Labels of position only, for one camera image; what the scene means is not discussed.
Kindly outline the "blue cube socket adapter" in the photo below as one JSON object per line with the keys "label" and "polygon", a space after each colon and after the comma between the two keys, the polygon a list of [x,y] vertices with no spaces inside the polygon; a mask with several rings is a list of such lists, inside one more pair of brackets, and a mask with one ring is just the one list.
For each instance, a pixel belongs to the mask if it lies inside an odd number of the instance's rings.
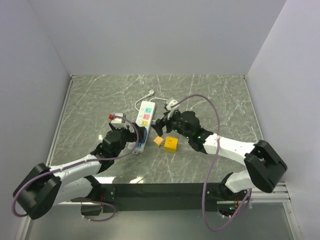
{"label": "blue cube socket adapter", "polygon": [[139,142],[136,147],[141,148],[146,141],[148,131],[144,126],[142,126],[138,128],[138,132],[139,132]]}

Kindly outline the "small orange plug adapter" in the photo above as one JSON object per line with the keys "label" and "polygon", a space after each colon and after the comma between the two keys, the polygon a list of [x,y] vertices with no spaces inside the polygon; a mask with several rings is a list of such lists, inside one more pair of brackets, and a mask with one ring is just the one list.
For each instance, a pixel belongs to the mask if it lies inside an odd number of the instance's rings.
{"label": "small orange plug adapter", "polygon": [[160,136],[157,136],[153,142],[158,146],[160,147],[163,143],[164,143],[164,139]]}

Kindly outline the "yellow cube socket adapter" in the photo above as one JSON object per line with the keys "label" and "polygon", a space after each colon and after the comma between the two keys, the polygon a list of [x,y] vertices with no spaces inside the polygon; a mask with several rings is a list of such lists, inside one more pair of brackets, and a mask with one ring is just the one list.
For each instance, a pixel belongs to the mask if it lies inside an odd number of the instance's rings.
{"label": "yellow cube socket adapter", "polygon": [[178,139],[167,136],[164,142],[164,151],[168,153],[176,153],[178,148]]}

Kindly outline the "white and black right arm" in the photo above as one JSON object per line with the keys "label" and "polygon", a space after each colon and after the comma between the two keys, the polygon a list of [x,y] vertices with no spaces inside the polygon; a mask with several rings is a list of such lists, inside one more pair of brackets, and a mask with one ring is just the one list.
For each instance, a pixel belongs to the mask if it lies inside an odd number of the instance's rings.
{"label": "white and black right arm", "polygon": [[173,115],[166,112],[155,121],[152,128],[159,136],[163,135],[163,128],[166,128],[167,133],[175,131],[187,138],[188,144],[195,151],[217,154],[245,166],[245,170],[229,174],[220,183],[219,193],[226,200],[251,188],[271,193],[288,169],[267,141],[252,143],[221,137],[201,127],[200,120],[193,111],[177,110]]}

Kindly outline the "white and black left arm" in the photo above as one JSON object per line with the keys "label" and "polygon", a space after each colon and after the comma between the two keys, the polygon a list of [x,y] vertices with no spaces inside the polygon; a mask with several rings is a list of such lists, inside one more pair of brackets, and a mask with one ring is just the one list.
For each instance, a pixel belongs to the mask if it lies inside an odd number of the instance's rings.
{"label": "white and black left arm", "polygon": [[54,205],[75,198],[96,200],[100,184],[93,177],[110,168],[127,143],[135,146],[147,135],[147,129],[135,125],[112,128],[85,157],[70,163],[48,167],[37,164],[13,192],[14,204],[19,204],[25,214],[36,220],[45,215]]}

